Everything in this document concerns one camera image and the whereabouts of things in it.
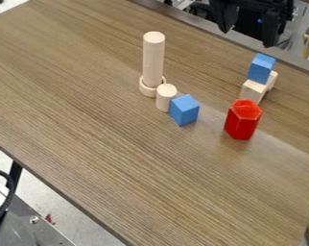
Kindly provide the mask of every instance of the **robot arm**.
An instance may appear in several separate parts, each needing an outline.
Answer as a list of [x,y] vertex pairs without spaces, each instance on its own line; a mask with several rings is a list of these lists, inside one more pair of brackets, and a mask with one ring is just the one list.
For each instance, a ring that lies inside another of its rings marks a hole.
[[211,0],[214,21],[227,33],[238,19],[239,9],[260,12],[265,47],[276,44],[288,20],[293,19],[294,0]]

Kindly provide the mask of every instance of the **white block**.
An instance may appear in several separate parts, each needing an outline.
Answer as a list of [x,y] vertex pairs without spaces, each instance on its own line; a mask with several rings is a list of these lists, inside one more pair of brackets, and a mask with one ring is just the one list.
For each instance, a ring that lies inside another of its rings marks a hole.
[[178,90],[172,84],[162,84],[156,89],[155,106],[160,111],[169,111],[171,99],[176,97]]
[[275,85],[275,82],[277,80],[277,76],[278,76],[278,73],[275,72],[275,71],[271,71],[271,74],[270,74],[270,77],[269,77],[269,80],[268,80],[268,90],[270,91],[271,89],[273,89],[274,85]]
[[242,85],[239,98],[251,99],[252,101],[259,104],[267,90],[268,85],[263,85],[251,80],[246,80]]
[[143,83],[157,88],[162,83],[165,53],[165,36],[148,32],[143,36]]
[[[162,77],[162,83],[163,84],[166,84],[166,78],[165,77]],[[138,82],[138,88],[139,90],[141,91],[141,93],[145,96],[148,96],[148,97],[155,97],[156,96],[156,88],[152,88],[152,87],[147,87],[144,85],[143,83],[143,76],[141,76],[139,82]]]

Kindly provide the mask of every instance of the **tall wooden cylinder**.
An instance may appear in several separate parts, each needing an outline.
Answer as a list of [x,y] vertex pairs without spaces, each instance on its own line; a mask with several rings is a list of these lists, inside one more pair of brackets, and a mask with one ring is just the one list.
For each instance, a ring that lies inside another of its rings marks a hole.
[[162,83],[165,54],[165,36],[148,32],[143,36],[143,83],[157,88]]

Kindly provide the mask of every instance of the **wooden base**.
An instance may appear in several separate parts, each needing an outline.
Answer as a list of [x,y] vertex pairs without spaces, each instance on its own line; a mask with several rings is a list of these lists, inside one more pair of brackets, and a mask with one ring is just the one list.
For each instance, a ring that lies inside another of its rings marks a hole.
[[256,104],[260,104],[265,93],[274,87],[277,76],[278,74],[275,71],[272,71],[269,80],[265,85],[255,81],[246,80],[242,85],[239,98],[250,99]]
[[[162,84],[166,84],[166,83],[167,83],[166,78],[162,76]],[[141,91],[141,93],[145,96],[155,97],[155,95],[156,95],[156,88],[147,87],[147,86],[144,85],[143,76],[141,76],[141,78],[139,80],[138,88]]]

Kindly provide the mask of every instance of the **black cable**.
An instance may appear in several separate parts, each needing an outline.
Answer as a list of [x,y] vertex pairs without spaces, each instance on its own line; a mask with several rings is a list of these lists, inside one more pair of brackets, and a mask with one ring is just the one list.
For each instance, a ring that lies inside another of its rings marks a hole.
[[11,176],[5,172],[0,171],[0,176],[5,178],[8,181],[8,189],[9,193],[4,201],[4,203],[0,206],[0,219],[4,215],[4,213],[7,211],[9,208],[9,205],[13,199],[14,196],[14,191],[15,191],[15,184]]

